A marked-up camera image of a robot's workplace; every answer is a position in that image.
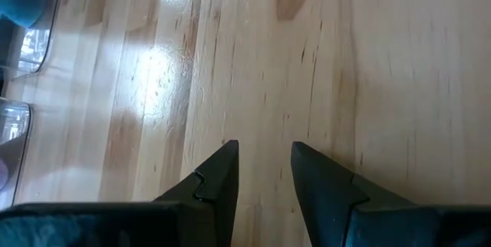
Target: wood grain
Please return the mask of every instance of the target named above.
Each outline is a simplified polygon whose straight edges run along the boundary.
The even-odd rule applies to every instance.
[[[491,202],[488,0],[61,0],[16,202],[152,199],[240,142],[233,245],[308,245],[292,141]]]

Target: wooden floor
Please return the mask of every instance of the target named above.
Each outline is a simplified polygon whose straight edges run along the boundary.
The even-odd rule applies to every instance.
[[[234,246],[308,245],[292,141],[419,203],[491,203],[489,0],[61,0],[16,195],[149,200],[240,142]]]

